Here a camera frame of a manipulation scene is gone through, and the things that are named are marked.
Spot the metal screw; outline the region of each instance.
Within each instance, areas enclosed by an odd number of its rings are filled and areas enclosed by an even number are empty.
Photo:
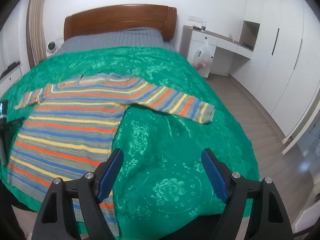
[[[60,178],[55,178],[54,180],[53,180],[53,183],[54,184],[59,184],[61,182],[61,179]]]
[[[271,179],[271,178],[269,178],[269,177],[266,177],[264,180],[265,180],[265,181],[266,181],[266,183],[268,183],[268,184],[272,183],[272,179]]]
[[[85,174],[85,177],[87,179],[91,179],[93,177],[93,173],[92,172],[88,172],[88,173]]]
[[[233,172],[232,177],[234,177],[235,179],[239,179],[241,177],[241,174],[239,172]]]

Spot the wooden floor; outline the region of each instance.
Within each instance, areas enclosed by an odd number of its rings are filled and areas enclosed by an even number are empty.
[[[251,99],[228,77],[210,74],[207,82],[252,142],[260,177],[273,179],[293,223],[313,188],[313,180],[300,149],[294,147],[282,155],[284,145],[274,128]],[[15,209],[15,213],[27,235],[32,231],[36,213],[28,214],[18,209]],[[243,239],[247,222],[248,219],[244,219],[237,239]]]

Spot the white plastic bag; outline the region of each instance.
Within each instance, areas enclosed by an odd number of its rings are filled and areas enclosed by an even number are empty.
[[[200,68],[210,67],[212,64],[212,57],[209,50],[208,40],[205,39],[204,45],[198,49],[193,57],[192,66],[199,70]]]

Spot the striped sweater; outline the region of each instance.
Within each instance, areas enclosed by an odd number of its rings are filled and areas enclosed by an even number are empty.
[[[25,93],[15,109],[38,103],[21,127],[9,161],[8,181],[42,201],[52,180],[78,179],[94,171],[111,153],[126,109],[132,104],[199,123],[211,122],[214,106],[142,78],[118,74],[79,76]],[[119,235],[112,193],[100,205]],[[83,221],[74,200],[78,221]]]

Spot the wardrobe handle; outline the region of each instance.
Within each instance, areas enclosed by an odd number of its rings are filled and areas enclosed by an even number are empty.
[[[273,46],[273,50],[272,50],[271,55],[273,55],[273,53],[275,52],[275,48],[276,48],[276,44],[277,44],[277,40],[278,40],[278,35],[279,35],[279,30],[280,30],[280,28],[278,28],[278,32],[277,32],[277,36],[276,36],[275,45]]]
[[[298,56],[297,56],[297,60],[296,60],[296,63],[294,64],[293,70],[296,68],[296,65],[297,65],[297,62],[298,62],[298,58],[299,58],[300,50],[301,50],[301,45],[302,45],[302,38],[301,38],[301,42],[300,42],[300,48],[299,48],[299,52],[298,52]]]

